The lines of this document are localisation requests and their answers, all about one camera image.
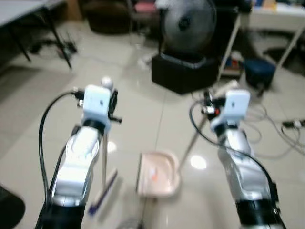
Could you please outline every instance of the white table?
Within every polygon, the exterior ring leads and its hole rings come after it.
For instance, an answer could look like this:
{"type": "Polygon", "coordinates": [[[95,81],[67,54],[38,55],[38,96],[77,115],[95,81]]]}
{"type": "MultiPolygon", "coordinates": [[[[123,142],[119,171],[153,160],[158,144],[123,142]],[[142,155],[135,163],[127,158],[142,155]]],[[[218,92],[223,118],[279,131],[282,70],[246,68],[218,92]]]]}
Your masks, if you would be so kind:
{"type": "Polygon", "coordinates": [[[296,41],[302,35],[305,28],[305,9],[303,7],[294,7],[278,3],[276,10],[254,7],[250,14],[239,14],[236,18],[224,58],[219,68],[218,80],[224,72],[225,63],[230,56],[234,40],[240,28],[288,31],[294,33],[292,40],[276,66],[276,69],[278,69],[282,67],[290,51],[295,46],[296,41]]]}
{"type": "Polygon", "coordinates": [[[26,56],[26,58],[31,61],[29,55],[27,54],[26,50],[22,46],[21,42],[18,39],[18,36],[14,33],[12,27],[10,24],[14,23],[15,21],[36,13],[37,11],[41,11],[43,13],[43,16],[45,18],[46,23],[48,23],[48,26],[50,27],[51,31],[53,32],[58,46],[61,48],[63,55],[65,57],[65,60],[68,64],[68,66],[71,68],[71,64],[69,61],[68,56],[63,51],[63,44],[59,39],[59,36],[55,30],[51,15],[50,15],[50,5],[51,3],[58,3],[62,2],[62,0],[0,0],[0,27],[6,26],[12,35],[14,41],[18,44],[19,48],[22,50],[23,54],[26,56]]]}

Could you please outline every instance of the table leg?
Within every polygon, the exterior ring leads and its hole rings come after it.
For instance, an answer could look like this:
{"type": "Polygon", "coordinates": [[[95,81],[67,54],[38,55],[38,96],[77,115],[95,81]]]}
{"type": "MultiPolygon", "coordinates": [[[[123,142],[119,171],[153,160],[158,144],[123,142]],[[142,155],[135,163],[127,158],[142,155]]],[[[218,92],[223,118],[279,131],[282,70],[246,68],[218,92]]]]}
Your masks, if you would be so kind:
{"type": "Polygon", "coordinates": [[[237,32],[238,32],[239,27],[240,27],[240,20],[241,20],[240,19],[240,15],[238,15],[236,20],[235,20],[234,28],[233,28],[233,31],[231,33],[231,37],[230,37],[230,40],[228,42],[227,49],[225,50],[224,57],[223,57],[223,60],[221,62],[220,68],[219,68],[219,72],[218,72],[218,76],[217,76],[217,81],[220,80],[220,77],[221,77],[221,75],[223,74],[223,71],[224,71],[225,63],[227,62],[227,59],[230,56],[233,43],[235,41],[237,32]]]}
{"type": "Polygon", "coordinates": [[[304,30],[304,27],[301,27],[299,30],[297,30],[294,34],[293,39],[290,41],[290,43],[288,44],[284,54],[282,55],[280,61],[278,62],[277,66],[276,66],[276,70],[278,70],[279,68],[282,67],[282,65],[284,64],[286,58],[288,57],[289,53],[291,52],[291,50],[293,49],[293,47],[295,46],[295,43],[297,42],[297,40],[300,38],[300,36],[302,35],[302,32],[304,30]]]}
{"type": "Polygon", "coordinates": [[[66,60],[66,62],[67,62],[67,64],[68,64],[69,68],[71,69],[72,66],[71,66],[71,63],[70,63],[70,61],[69,61],[69,57],[68,57],[67,53],[64,51],[64,46],[63,46],[61,40],[59,39],[58,33],[56,32],[56,29],[55,29],[55,26],[54,26],[52,17],[51,17],[51,15],[50,15],[50,11],[49,11],[49,9],[47,9],[47,8],[42,9],[42,11],[43,11],[44,17],[45,17],[45,19],[46,19],[46,22],[48,23],[48,25],[49,25],[51,31],[53,32],[53,34],[54,34],[54,36],[55,36],[55,38],[56,38],[58,47],[61,49],[62,54],[63,54],[63,56],[64,56],[64,58],[65,58],[65,60],[66,60]]]}
{"type": "Polygon", "coordinates": [[[9,33],[10,33],[11,37],[17,43],[18,47],[23,52],[25,57],[28,59],[29,62],[31,62],[31,59],[30,59],[27,51],[24,49],[23,45],[21,44],[20,40],[18,39],[18,36],[15,34],[14,30],[10,26],[8,26],[8,30],[9,30],[9,33]]]}

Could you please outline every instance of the tiled floor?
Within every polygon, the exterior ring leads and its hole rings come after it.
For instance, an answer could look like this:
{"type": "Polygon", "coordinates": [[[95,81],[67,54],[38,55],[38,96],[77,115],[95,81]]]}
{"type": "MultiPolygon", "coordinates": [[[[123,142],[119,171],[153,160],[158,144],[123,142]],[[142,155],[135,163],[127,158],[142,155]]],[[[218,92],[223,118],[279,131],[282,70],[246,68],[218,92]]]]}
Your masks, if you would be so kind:
{"type": "MultiPolygon", "coordinates": [[[[75,37],[80,55],[74,56],[70,71],[56,58],[33,57],[26,62],[21,55],[0,76],[0,183],[18,193],[26,203],[26,213],[18,226],[31,229],[43,202],[38,157],[38,124],[48,102],[73,86],[99,84],[104,75],[112,77],[119,90],[116,114],[121,125],[113,124],[110,140],[117,149],[109,153],[109,169],[117,167],[120,179],[107,203],[94,218],[85,216],[83,228],[115,229],[129,217],[141,214],[142,202],[134,192],[139,153],[169,149],[182,158],[194,130],[188,118],[191,95],[180,96],[151,82],[151,71],[137,64],[139,56],[155,52],[131,46],[128,36],[93,34],[86,24],[69,23],[59,30],[75,37]]],[[[305,117],[305,78],[281,69],[273,89],[262,100],[275,120],[305,117]]],[[[76,101],[65,99],[52,109],[45,126],[45,162],[52,176],[56,159],[81,110],[76,101]]],[[[287,145],[272,126],[255,123],[263,139],[253,145],[260,154],[276,155],[287,145]]],[[[257,139],[253,129],[244,126],[249,139],[257,139]]],[[[204,129],[213,136],[209,128],[204,129]]],[[[217,149],[198,139],[191,155],[206,160],[206,169],[193,168],[189,160],[182,170],[183,184],[177,196],[148,201],[145,223],[149,229],[237,229],[239,220],[226,182],[217,149]]],[[[305,229],[305,161],[292,151],[281,160],[261,159],[278,184],[280,207],[289,229],[305,229]]],[[[101,160],[94,168],[89,202],[101,187],[101,160]]]]}

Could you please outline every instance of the desk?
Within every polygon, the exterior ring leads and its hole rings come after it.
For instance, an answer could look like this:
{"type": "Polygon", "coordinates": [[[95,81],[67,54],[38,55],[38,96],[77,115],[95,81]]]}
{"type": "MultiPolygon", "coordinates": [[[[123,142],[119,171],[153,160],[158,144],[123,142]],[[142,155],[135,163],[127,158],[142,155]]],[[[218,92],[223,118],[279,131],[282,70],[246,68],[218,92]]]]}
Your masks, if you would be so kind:
{"type": "Polygon", "coordinates": [[[274,31],[293,32],[294,36],[288,44],[284,54],[278,62],[276,69],[282,67],[284,61],[301,36],[305,27],[305,9],[303,7],[288,6],[278,3],[276,10],[254,7],[250,14],[239,14],[224,54],[217,79],[219,80],[224,72],[225,63],[230,56],[231,49],[237,32],[242,29],[266,29],[274,31]]]}
{"type": "Polygon", "coordinates": [[[61,51],[65,57],[65,60],[68,64],[68,66],[71,68],[71,64],[69,61],[68,56],[63,51],[64,47],[62,42],[59,39],[59,36],[55,30],[49,7],[48,2],[44,0],[0,0],[0,27],[1,26],[7,26],[7,29],[9,30],[12,38],[14,41],[18,44],[19,48],[23,52],[23,54],[26,56],[26,58],[31,61],[29,55],[27,54],[26,50],[22,46],[20,40],[18,39],[18,36],[13,31],[12,26],[10,26],[15,21],[28,16],[30,14],[36,13],[38,11],[41,11],[43,14],[43,17],[50,27],[51,31],[53,32],[56,41],[58,43],[59,48],[61,48],[61,51]]]}

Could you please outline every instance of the black box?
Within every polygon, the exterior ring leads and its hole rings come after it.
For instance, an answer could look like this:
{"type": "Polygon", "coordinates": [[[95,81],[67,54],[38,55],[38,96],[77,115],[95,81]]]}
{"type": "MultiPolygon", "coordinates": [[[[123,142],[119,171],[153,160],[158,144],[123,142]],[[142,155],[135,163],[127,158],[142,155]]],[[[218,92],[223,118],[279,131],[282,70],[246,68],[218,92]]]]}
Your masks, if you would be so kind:
{"type": "Polygon", "coordinates": [[[212,86],[217,79],[219,62],[198,57],[181,60],[160,54],[152,58],[152,81],[178,94],[212,86]]]}

